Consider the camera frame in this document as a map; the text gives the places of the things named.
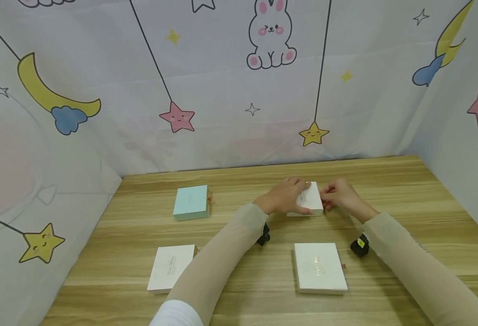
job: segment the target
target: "mint green box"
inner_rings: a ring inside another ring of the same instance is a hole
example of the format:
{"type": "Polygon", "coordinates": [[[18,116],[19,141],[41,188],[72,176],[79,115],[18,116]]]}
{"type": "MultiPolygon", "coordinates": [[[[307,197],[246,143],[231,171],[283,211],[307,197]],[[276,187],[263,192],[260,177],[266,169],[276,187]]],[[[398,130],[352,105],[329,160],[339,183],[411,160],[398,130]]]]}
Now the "mint green box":
{"type": "Polygon", "coordinates": [[[208,186],[179,188],[175,197],[174,218],[177,221],[208,217],[210,208],[208,186]]]}

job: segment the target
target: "person's left hand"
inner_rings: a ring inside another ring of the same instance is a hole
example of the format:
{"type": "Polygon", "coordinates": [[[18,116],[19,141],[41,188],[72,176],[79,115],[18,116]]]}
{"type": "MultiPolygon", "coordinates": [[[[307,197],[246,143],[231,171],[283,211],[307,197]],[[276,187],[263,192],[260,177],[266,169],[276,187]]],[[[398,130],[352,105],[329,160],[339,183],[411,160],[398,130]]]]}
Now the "person's left hand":
{"type": "Polygon", "coordinates": [[[298,177],[289,177],[271,188],[269,192],[257,197],[253,203],[260,207],[267,215],[279,213],[297,213],[310,215],[312,212],[308,208],[298,206],[295,200],[301,194],[303,189],[309,188],[310,182],[305,182],[298,177]]]}

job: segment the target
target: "beige sheer sleeve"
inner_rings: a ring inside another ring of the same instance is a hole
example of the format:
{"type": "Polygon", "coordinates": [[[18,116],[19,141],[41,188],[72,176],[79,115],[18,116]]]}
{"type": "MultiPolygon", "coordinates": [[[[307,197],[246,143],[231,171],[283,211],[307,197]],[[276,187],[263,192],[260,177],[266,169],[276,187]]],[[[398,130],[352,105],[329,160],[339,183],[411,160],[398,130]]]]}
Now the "beige sheer sleeve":
{"type": "Polygon", "coordinates": [[[478,298],[416,243],[393,217],[381,213],[364,225],[370,247],[393,270],[435,326],[478,326],[478,298]]]}
{"type": "Polygon", "coordinates": [[[207,326],[219,295],[240,258],[263,235],[268,216],[249,203],[195,256],[167,296],[188,303],[207,326]]]}

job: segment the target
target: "hand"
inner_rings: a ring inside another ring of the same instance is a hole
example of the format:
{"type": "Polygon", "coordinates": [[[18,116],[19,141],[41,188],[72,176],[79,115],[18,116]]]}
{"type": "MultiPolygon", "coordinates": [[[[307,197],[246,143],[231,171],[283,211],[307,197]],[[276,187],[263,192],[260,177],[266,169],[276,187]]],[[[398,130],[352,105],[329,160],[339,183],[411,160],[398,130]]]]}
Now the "hand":
{"type": "Polygon", "coordinates": [[[305,182],[301,178],[286,178],[266,194],[257,197],[253,203],[267,215],[274,212],[310,215],[312,214],[310,209],[298,206],[295,202],[301,191],[310,185],[310,182],[305,182]]]}
{"type": "Polygon", "coordinates": [[[344,179],[330,182],[321,190],[320,197],[325,209],[340,206],[360,223],[365,223],[378,215],[378,212],[360,198],[353,186],[344,179]]]}

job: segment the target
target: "blue cloud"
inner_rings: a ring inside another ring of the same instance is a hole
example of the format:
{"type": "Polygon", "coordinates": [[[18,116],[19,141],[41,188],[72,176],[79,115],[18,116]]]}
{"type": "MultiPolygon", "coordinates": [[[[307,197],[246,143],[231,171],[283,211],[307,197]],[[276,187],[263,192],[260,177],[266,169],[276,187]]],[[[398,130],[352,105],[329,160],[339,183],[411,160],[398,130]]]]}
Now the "blue cloud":
{"type": "Polygon", "coordinates": [[[445,54],[435,58],[430,65],[418,69],[413,75],[413,83],[418,86],[427,85],[431,83],[431,80],[435,77],[438,69],[442,66],[445,54]]]}
{"type": "Polygon", "coordinates": [[[75,133],[78,125],[87,121],[85,113],[78,109],[71,109],[70,106],[53,107],[51,114],[54,117],[55,125],[58,131],[65,136],[75,133]]]}

